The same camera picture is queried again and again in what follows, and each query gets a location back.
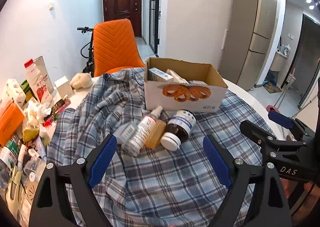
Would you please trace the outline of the white spray bottle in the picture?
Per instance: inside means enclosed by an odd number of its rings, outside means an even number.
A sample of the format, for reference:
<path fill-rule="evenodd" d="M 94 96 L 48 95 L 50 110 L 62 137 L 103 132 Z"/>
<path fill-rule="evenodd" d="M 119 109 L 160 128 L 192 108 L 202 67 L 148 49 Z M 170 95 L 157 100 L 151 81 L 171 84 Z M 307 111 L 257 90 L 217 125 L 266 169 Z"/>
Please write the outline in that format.
<path fill-rule="evenodd" d="M 136 157 L 141 149 L 144 147 L 146 139 L 151 134 L 151 130 L 155 126 L 159 119 L 161 112 L 163 111 L 162 106 L 158 106 L 150 114 L 143 117 L 137 126 L 137 130 L 133 136 L 122 145 L 122 149 L 128 154 Z"/>

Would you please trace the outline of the amber soap bar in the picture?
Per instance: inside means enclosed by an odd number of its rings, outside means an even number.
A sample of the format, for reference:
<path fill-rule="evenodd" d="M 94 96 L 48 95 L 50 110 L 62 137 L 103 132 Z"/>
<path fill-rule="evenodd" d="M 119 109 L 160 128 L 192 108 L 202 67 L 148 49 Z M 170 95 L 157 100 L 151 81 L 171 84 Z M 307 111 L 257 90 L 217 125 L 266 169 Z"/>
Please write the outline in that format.
<path fill-rule="evenodd" d="M 148 149 L 156 149 L 161 144 L 161 137 L 164 134 L 167 124 L 162 120 L 157 120 L 156 124 L 151 128 L 150 135 L 147 137 L 145 147 Z"/>

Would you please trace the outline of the brown bottle white cap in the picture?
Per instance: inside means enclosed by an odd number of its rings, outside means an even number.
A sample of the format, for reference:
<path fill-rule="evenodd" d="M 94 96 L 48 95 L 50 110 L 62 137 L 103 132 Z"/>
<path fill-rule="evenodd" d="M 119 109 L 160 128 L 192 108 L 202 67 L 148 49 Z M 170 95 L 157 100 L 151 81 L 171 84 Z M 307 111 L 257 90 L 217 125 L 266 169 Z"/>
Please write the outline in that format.
<path fill-rule="evenodd" d="M 180 149 L 183 142 L 189 139 L 193 127 L 196 125 L 196 118 L 190 111 L 179 110 L 167 122 L 164 133 L 161 137 L 161 145 L 172 152 Z"/>

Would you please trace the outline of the white Raison box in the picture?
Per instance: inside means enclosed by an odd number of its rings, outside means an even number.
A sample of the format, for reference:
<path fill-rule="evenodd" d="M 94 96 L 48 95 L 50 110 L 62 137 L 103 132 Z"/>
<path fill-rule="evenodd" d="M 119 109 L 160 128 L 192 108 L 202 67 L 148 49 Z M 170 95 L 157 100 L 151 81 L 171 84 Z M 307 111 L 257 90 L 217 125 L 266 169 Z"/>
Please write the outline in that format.
<path fill-rule="evenodd" d="M 151 68 L 148 70 L 148 76 L 150 81 L 154 82 L 167 82 L 171 83 L 174 81 L 174 77 L 159 70 L 158 68 Z"/>

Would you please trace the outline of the blue plaid cloth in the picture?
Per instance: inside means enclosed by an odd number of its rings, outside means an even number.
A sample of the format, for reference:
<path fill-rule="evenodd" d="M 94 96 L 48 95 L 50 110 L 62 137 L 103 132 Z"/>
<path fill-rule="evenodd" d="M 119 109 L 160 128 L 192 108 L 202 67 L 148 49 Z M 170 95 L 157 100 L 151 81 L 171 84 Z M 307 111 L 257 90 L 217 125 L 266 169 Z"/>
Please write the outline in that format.
<path fill-rule="evenodd" d="M 148 113 L 143 68 L 104 74 L 76 109 L 58 117 L 47 160 L 70 165 L 108 134 Z M 207 226 L 227 193 L 204 153 L 207 135 L 234 157 L 262 163 L 259 147 L 240 133 L 240 123 L 249 120 L 264 130 L 269 126 L 236 94 L 228 91 L 217 112 L 196 113 L 195 118 L 196 126 L 177 152 L 160 146 L 131 156 L 117 149 L 93 190 L 113 226 Z"/>

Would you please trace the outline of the small white box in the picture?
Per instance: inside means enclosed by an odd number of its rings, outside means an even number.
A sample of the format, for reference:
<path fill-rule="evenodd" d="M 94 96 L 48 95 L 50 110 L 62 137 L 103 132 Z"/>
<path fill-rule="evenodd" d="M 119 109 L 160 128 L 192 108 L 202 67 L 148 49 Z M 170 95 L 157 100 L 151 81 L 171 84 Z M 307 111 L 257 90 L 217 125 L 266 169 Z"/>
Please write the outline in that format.
<path fill-rule="evenodd" d="M 62 99 L 64 99 L 66 96 L 72 97 L 75 94 L 74 90 L 70 85 L 70 81 L 66 76 L 63 76 L 57 81 L 55 81 L 54 85 Z"/>

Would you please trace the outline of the orange box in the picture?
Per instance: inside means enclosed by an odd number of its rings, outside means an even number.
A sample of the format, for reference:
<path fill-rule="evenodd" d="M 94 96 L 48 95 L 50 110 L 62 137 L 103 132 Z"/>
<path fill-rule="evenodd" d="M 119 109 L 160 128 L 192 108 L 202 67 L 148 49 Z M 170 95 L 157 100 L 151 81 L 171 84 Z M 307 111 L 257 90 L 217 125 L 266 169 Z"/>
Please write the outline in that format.
<path fill-rule="evenodd" d="M 23 122 L 25 114 L 14 100 L 10 100 L 1 108 L 0 144 L 4 147 L 18 126 Z"/>

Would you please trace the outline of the beige plush toy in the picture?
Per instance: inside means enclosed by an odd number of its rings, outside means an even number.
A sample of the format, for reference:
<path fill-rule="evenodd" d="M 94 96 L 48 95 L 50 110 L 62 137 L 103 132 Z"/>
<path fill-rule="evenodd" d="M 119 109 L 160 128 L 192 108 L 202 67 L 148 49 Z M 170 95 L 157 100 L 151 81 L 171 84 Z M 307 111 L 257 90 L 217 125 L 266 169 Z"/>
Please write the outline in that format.
<path fill-rule="evenodd" d="M 70 85 L 73 89 L 87 89 L 93 84 L 92 77 L 88 73 L 78 73 L 70 81 Z"/>

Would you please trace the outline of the tall white carton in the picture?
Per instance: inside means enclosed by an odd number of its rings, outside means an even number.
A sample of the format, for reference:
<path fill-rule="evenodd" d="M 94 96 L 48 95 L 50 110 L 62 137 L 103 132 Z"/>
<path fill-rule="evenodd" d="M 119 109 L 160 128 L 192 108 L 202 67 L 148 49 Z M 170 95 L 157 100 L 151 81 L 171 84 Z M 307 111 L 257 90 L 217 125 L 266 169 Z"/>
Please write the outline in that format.
<path fill-rule="evenodd" d="M 34 64 L 39 69 L 39 71 L 43 77 L 43 80 L 46 83 L 46 86 L 47 86 L 49 93 L 52 94 L 54 91 L 54 88 L 53 88 L 52 82 L 50 80 L 50 77 L 48 75 L 48 71 L 47 71 L 47 68 L 46 68 L 46 65 L 44 62 L 44 58 L 42 56 L 40 56 L 40 57 L 34 59 Z"/>

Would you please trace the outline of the cardboard box with pretzel print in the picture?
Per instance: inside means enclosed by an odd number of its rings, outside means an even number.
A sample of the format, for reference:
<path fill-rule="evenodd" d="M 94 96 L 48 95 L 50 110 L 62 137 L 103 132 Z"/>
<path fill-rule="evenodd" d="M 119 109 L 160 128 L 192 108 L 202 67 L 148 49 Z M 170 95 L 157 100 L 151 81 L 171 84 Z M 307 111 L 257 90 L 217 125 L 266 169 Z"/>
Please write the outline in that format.
<path fill-rule="evenodd" d="M 172 70 L 187 84 L 158 82 L 151 75 L 153 68 L 162 72 Z M 227 84 L 211 64 L 169 58 L 149 58 L 146 61 L 144 94 L 148 110 L 161 106 L 165 111 L 214 113 L 219 109 L 227 90 Z"/>

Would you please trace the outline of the strawberry milk carton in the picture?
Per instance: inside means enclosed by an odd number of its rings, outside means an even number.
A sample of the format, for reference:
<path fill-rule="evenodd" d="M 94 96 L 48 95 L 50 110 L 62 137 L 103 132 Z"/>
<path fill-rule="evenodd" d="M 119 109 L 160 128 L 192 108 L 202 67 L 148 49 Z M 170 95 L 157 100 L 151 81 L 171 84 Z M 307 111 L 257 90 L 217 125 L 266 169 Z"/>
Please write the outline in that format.
<path fill-rule="evenodd" d="M 52 96 L 49 93 L 40 70 L 34 64 L 34 61 L 29 59 L 26 63 L 24 63 L 24 67 L 27 81 L 36 99 L 41 104 L 50 103 L 52 101 Z"/>

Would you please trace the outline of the white tissue pack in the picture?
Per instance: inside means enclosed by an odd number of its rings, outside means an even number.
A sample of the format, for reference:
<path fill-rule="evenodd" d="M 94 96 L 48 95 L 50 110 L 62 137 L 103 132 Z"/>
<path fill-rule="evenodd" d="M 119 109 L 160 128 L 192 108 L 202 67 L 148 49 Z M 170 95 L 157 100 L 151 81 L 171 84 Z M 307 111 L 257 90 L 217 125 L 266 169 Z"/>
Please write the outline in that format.
<path fill-rule="evenodd" d="M 1 100 L 12 98 L 20 107 L 23 107 L 26 95 L 16 79 L 8 79 L 3 89 Z"/>

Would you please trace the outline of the beige refrigerator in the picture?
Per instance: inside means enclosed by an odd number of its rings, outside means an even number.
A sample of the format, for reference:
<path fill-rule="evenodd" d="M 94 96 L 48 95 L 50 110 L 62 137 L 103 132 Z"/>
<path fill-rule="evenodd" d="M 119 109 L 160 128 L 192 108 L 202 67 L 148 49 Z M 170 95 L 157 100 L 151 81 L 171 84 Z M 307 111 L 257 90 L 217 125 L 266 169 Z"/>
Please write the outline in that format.
<path fill-rule="evenodd" d="M 271 43 L 278 0 L 233 0 L 220 75 L 251 90 Z"/>

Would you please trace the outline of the orange chair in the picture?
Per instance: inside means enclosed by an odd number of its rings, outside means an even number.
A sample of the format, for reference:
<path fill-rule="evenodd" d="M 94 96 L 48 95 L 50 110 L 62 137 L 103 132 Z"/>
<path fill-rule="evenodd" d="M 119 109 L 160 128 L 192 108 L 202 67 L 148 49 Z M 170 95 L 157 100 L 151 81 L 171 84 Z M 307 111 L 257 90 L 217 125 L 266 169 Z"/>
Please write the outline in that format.
<path fill-rule="evenodd" d="M 135 34 L 129 19 L 101 22 L 93 29 L 94 76 L 121 69 L 142 68 Z"/>

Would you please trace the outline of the dark brown door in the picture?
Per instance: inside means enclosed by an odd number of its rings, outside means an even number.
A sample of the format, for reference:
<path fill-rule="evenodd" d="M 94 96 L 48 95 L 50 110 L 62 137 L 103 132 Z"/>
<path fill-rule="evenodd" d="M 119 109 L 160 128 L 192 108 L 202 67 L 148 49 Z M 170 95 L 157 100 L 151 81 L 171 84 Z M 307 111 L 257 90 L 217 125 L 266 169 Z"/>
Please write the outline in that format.
<path fill-rule="evenodd" d="M 142 36 L 142 0 L 103 0 L 104 21 L 128 19 L 136 37 Z"/>

